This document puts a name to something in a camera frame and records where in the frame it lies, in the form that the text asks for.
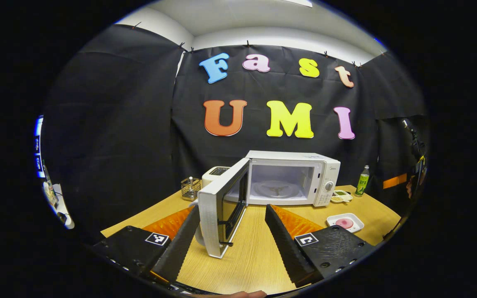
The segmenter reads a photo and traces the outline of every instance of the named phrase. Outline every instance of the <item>foam letter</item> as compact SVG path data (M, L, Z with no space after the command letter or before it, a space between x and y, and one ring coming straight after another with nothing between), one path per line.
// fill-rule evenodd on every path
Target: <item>foam letter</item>
M282 130L279 126L279 123L281 123L284 132L286 132L286 135L289 137L292 136L296 125L296 137L314 137L314 133L310 127L310 110L312 110L310 104L303 102L298 103L292 114L290 114L284 103L279 100L270 100L266 105L271 109L271 123L270 129L266 131L267 135L271 137L282 136Z
M248 60L244 61L242 66L247 70L259 70L261 73L267 73L270 71L270 67L268 67L268 57L264 55L252 54L246 56L246 59Z
M349 121L349 113L351 113L351 110L345 107L336 107L335 112L338 114L340 121L340 133L338 137L341 139L354 139L354 132L351 130L351 122Z
M340 74L340 79L343 85L346 85L349 88L354 87L354 83L349 80L349 76L351 75L351 73L345 70L345 67L338 66L335 67L335 70Z
M200 66L204 66L207 74L209 75L209 79L207 81L207 83L214 83L216 81L220 81L221 79L227 77L227 73L226 72L221 72L220 71L220 68L223 69L223 70L226 70L227 69L227 62L225 62L225 60L223 59L227 59L229 58L229 55L227 55L227 53L221 53L221 54L218 54L214 57L211 57L207 60L204 60L202 62L200 62Z
M224 106L221 100L208 100L204 102L206 107L205 127L208 133L214 136L232 136L242 128L242 114L244 107L248 105L245 100L231 100L229 105L233 107L233 120L231 125L220 125L220 108Z
M299 59L299 71L303 76L318 77L320 76L320 70L316 67L318 63L312 59L301 58Z

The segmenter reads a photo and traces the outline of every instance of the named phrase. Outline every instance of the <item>microwave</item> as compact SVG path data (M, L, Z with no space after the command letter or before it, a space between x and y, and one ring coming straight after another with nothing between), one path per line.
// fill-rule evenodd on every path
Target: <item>microwave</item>
M222 258L248 205L327 206L339 171L339 161L316 153L249 151L198 192L196 239Z

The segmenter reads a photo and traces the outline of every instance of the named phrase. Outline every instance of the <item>pink food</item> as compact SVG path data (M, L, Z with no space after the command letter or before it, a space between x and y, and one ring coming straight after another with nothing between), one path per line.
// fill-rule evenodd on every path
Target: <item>pink food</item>
M339 219L336 221L337 225L341 226L342 228L350 228L352 227L352 220L350 219Z

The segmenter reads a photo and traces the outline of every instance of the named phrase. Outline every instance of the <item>wooden table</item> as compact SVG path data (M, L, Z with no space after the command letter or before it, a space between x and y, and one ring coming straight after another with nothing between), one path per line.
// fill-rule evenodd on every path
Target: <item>wooden table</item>
M351 185L336 187L354 194ZM180 191L154 206L122 221L101 233L109 237L127 225L144 228L163 217L187 208L191 202L183 200ZM327 227L331 215L354 213L364 223L364 228L354 234L371 245L382 241L382 236L392 230L400 216L374 198L364 194L351 202L331 202L326 207L312 205L282 206L302 217ZM201 290L231 294L240 291L263 290L276 294L295 290L282 262L275 241L265 223L266 206L249 205L233 238L233 247L227 249L222 259L207 255L205 247L193 237L177 281Z

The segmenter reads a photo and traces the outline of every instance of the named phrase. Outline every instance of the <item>microwave control knob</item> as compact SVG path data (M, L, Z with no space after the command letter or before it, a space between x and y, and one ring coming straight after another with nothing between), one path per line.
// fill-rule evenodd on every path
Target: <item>microwave control knob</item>
M325 184L325 190L327 190L327 191L331 190L334 185L335 185L335 184L332 183L331 181L327 182L327 183Z

